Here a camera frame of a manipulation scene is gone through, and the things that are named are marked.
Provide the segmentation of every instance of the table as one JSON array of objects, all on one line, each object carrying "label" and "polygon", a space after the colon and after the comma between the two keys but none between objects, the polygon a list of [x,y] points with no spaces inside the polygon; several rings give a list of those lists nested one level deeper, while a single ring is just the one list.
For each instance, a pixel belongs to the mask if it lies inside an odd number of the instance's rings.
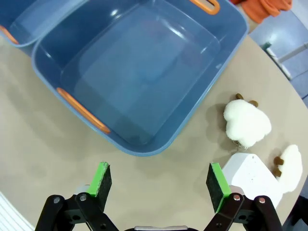
[{"label": "table", "polygon": [[151,157],[125,154],[87,127],[35,75],[30,58],[0,38],[0,191],[35,225],[49,195],[68,198],[107,161],[113,185],[105,211],[120,230],[183,224],[203,230],[214,215],[208,165],[224,166],[236,152],[222,113],[238,92],[257,100],[272,122],[272,132],[247,152],[270,169],[287,145],[297,144],[302,153],[300,184],[277,208],[284,222],[308,174],[308,110],[249,37],[181,134]]}]

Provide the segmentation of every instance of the screw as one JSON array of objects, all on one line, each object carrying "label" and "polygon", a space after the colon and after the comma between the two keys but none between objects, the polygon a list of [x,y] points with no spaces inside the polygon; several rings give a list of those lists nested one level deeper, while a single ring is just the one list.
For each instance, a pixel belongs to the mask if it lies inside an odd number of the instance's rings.
[{"label": "screw", "polygon": [[60,201],[60,198],[57,196],[57,197],[55,197],[54,199],[53,199],[53,202],[56,204],[56,203],[59,203],[59,201]]},{"label": "screw", "polygon": [[87,196],[85,195],[85,194],[82,194],[81,196],[80,196],[80,200],[81,201],[85,201],[87,199]]},{"label": "screw", "polygon": [[234,199],[235,201],[239,201],[239,200],[241,199],[241,197],[240,197],[239,195],[234,195],[234,196],[233,196],[233,199]]},{"label": "screw", "polygon": [[259,202],[260,202],[261,204],[264,204],[264,203],[265,203],[265,199],[264,199],[263,197],[260,197],[260,198],[259,198]]}]

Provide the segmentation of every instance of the orange cloth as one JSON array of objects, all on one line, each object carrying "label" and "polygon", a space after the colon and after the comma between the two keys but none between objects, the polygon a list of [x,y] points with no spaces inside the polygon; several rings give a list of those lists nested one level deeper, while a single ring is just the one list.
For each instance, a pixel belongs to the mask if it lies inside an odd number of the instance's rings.
[{"label": "orange cloth", "polygon": [[241,3],[245,13],[256,23],[262,23],[268,16],[278,16],[280,11],[288,11],[292,0],[230,0],[233,4]]}]

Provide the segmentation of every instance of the bin handle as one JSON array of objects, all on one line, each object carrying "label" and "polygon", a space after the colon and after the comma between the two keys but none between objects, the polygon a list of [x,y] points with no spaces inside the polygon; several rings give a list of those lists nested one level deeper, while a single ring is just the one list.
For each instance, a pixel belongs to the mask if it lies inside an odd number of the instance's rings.
[{"label": "bin handle", "polygon": [[98,118],[96,118],[91,112],[89,112],[84,106],[82,106],[77,100],[73,98],[69,93],[67,93],[62,88],[57,88],[57,92],[73,107],[75,108],[82,116],[84,116],[90,123],[92,123],[99,130],[104,133],[109,134],[110,129],[105,126]]},{"label": "bin handle", "polygon": [[19,44],[19,42],[13,37],[13,35],[10,34],[10,32],[4,26],[0,25],[0,31],[2,31],[3,34],[5,34],[5,36],[8,37],[12,43],[16,45]]},{"label": "bin handle", "polygon": [[[197,5],[198,7],[200,7],[202,10],[204,10],[205,12],[207,12],[210,15],[215,15],[219,12],[220,10],[220,4],[217,2],[217,0],[190,0],[193,4]],[[208,6],[206,6],[203,2],[204,1],[208,1],[209,3],[211,3],[214,8],[211,9]]]}]

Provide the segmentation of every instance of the sheep plush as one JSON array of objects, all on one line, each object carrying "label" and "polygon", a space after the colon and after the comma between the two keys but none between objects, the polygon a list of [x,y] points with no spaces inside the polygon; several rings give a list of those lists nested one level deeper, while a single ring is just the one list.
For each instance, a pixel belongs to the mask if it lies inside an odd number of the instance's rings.
[{"label": "sheep plush", "polygon": [[280,157],[275,157],[274,164],[277,167],[273,174],[281,185],[283,193],[294,191],[303,173],[298,146],[295,144],[288,146]]},{"label": "sheep plush", "polygon": [[256,101],[246,102],[240,94],[236,98],[227,104],[224,111],[226,133],[231,140],[249,148],[270,133],[270,120],[257,108]]}]

